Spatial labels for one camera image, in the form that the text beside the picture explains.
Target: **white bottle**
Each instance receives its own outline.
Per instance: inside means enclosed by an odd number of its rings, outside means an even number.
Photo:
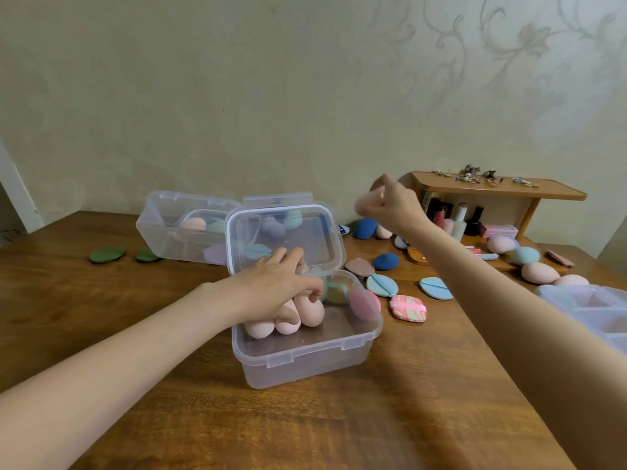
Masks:
[[[468,211],[468,205],[466,203],[459,203],[457,216],[455,216],[455,224],[453,224],[453,231],[451,232],[451,237],[456,241],[461,241],[464,231],[466,231],[466,221],[464,221],[466,211]]]

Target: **doorframe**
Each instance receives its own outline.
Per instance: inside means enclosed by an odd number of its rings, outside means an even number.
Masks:
[[[43,228],[43,220],[33,202],[18,168],[4,147],[4,141],[0,137],[0,184],[11,200],[15,211],[20,216],[22,224],[28,233]]]

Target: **hand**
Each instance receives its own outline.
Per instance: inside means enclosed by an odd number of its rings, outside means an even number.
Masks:
[[[370,191],[384,187],[381,204],[365,206],[358,213],[369,217],[391,232],[406,237],[409,230],[433,225],[423,212],[418,197],[388,175],[378,178]]]
[[[298,323],[298,314],[282,306],[300,293],[307,293],[315,302],[322,295],[320,277],[301,276],[307,265],[300,247],[287,252],[280,247],[270,257],[224,280],[223,291],[238,301],[239,321],[279,319]]]

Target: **small wooden stand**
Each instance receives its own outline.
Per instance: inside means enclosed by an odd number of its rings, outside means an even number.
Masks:
[[[497,177],[495,178],[497,186],[490,186],[484,178],[482,178],[481,183],[466,183],[465,181],[455,180],[455,176],[457,175],[454,175],[452,178],[448,178],[444,175],[437,175],[432,172],[413,172],[412,176],[414,179],[414,191],[416,192],[416,195],[418,195],[418,199],[422,204],[424,204],[423,201],[425,200],[425,195],[430,192],[531,198],[531,203],[518,224],[518,235],[516,235],[516,239],[521,245],[535,247],[536,249],[538,249],[538,247],[532,241],[529,241],[529,239],[524,237],[524,234],[531,218],[536,212],[540,199],[567,199],[573,201],[584,201],[587,197],[586,193],[570,188],[559,181],[537,178],[525,178],[525,180],[538,185],[537,188],[529,188],[521,185],[520,183],[514,183],[512,181],[512,177]],[[474,245],[475,247],[488,252],[485,247],[486,239],[483,237],[464,236],[462,243],[464,245]],[[427,264],[427,261],[422,258],[422,253],[417,250],[408,249],[408,254],[410,259],[415,263]],[[565,273],[567,271],[567,268],[560,266],[553,261],[546,260],[545,258],[542,258],[541,262],[551,265],[560,273]],[[502,271],[509,271],[517,267],[501,259],[489,260],[488,263],[496,269]]]

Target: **clear plastic storage box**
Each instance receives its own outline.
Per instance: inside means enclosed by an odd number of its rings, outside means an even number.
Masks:
[[[279,222],[279,233],[268,222]],[[252,265],[259,255],[278,247],[302,247],[307,274],[321,276],[327,286],[366,293],[360,281],[341,270],[346,260],[333,212],[313,201],[311,193],[247,197],[226,220],[226,247],[231,274]],[[301,326],[292,335],[276,330],[254,339],[239,324],[231,330],[233,353],[242,363],[247,383],[261,389],[363,363],[383,318],[372,304],[373,321],[358,318],[348,300],[322,301],[325,318],[315,328]]]
[[[153,191],[146,198],[137,229],[161,258],[226,265],[225,220],[239,207],[241,203],[229,198]],[[201,219],[205,227],[185,222],[194,218]],[[207,254],[212,246],[218,246],[221,253]]]
[[[600,285],[542,285],[536,292],[612,347],[627,353],[627,292]]]

